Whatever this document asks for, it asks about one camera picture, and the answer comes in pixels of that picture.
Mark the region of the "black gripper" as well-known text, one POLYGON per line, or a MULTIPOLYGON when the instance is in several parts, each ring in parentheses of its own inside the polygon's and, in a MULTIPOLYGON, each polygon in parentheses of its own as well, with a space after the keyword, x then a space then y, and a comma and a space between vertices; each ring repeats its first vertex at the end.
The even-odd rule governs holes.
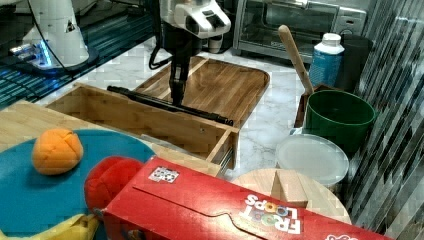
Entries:
POLYGON ((163 24, 163 48, 171 57, 171 98, 172 104, 182 104, 188 79, 190 58, 202 49, 202 40, 184 29, 163 24))

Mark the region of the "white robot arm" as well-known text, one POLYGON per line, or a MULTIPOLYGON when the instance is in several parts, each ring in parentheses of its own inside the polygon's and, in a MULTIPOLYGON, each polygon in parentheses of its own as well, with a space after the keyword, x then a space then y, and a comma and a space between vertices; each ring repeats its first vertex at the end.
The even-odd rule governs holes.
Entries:
POLYGON ((171 54, 169 86, 173 105, 181 105, 190 60, 202 49, 202 40, 222 37, 231 21, 216 0, 158 0, 162 48, 171 54))

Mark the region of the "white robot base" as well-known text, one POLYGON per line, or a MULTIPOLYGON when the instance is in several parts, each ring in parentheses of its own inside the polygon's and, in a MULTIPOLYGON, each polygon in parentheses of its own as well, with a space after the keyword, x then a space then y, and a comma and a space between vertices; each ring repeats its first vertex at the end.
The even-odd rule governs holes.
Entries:
POLYGON ((98 0, 14 0, 26 2, 33 27, 23 43, 9 49, 15 61, 44 73, 79 71, 98 58, 86 45, 75 13, 85 14, 98 0))

